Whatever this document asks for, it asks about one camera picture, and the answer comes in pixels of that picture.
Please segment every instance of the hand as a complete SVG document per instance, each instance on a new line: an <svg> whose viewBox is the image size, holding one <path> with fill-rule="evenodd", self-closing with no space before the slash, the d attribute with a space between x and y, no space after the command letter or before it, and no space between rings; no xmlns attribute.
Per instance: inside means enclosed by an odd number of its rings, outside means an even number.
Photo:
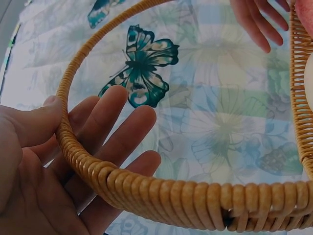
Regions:
<svg viewBox="0 0 313 235"><path fill-rule="evenodd" d="M290 11L287 0L276 0L276 2L285 11ZM288 31L288 23L267 0L230 0L230 4L238 23L264 52L270 52L267 38L279 46L284 43L281 35L262 16L260 10L270 16L285 31Z"/></svg>
<svg viewBox="0 0 313 235"><path fill-rule="evenodd" d="M140 106L102 146L127 96L123 87L114 86L101 99L85 99L69 114L84 148L117 166L156 121L152 108ZM66 163L53 135L61 112L61 102L53 96L29 112L0 106L1 234L101 235L121 213L96 196ZM127 169L151 176L159 164L159 154L148 151Z"/></svg>

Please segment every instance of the tablecloth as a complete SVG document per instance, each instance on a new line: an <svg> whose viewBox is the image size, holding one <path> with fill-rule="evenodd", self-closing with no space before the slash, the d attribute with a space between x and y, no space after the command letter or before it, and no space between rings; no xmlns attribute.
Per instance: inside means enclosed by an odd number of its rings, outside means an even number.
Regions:
<svg viewBox="0 0 313 235"><path fill-rule="evenodd" d="M20 15L1 104L20 110L41 106L55 94L80 46L137 1L34 0ZM123 166L152 149L162 157L158 178L221 184L301 180L289 33L275 27L284 44L271 43L271 53L264 54L238 25L228 0L176 0L147 10L110 32L89 54L71 87L69 110L111 85L124 85L129 101L113 131L142 104L154 107L157 123ZM135 49L143 53L136 60L146 61L141 68L129 63L138 35L142 44ZM159 52L146 60L144 47L151 44ZM106 233L229 234L176 228L127 212Z"/></svg>

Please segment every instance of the teal butterfly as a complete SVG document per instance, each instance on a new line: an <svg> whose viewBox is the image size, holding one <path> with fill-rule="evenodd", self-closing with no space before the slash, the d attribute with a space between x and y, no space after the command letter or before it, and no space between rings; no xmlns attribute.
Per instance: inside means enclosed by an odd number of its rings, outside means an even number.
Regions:
<svg viewBox="0 0 313 235"><path fill-rule="evenodd" d="M127 34L125 67L99 93L102 96L111 86L127 89L128 101L134 107L146 104L153 108L165 97L169 85L155 73L156 67L178 63L178 45L170 39L154 41L155 34L139 25L130 26Z"/></svg>
<svg viewBox="0 0 313 235"><path fill-rule="evenodd" d="M90 28L95 28L110 12L110 8L120 5L125 0L97 0L88 14Z"/></svg>

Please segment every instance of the wicker basket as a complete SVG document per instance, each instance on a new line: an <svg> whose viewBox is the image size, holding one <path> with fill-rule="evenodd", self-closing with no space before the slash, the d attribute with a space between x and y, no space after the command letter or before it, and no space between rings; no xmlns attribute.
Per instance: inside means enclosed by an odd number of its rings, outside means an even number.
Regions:
<svg viewBox="0 0 313 235"><path fill-rule="evenodd" d="M207 184L144 177L92 157L77 141L67 117L73 77L92 48L129 17L170 0L142 0L95 33L69 64L57 96L63 102L57 139L76 173L113 207L184 228L223 231L277 231L313 226L313 181L268 184ZM300 160L313 179L313 153L303 74L313 43L291 9L291 103Z"/></svg>

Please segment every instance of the fingernail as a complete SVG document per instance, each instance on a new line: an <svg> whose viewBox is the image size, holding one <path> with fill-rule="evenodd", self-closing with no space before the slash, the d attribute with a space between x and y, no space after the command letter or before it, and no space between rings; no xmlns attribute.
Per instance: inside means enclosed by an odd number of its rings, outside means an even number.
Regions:
<svg viewBox="0 0 313 235"><path fill-rule="evenodd" d="M55 100L56 100L56 96L55 96L55 95L49 96L49 97L45 100L44 106L48 106L48 105L52 104Z"/></svg>

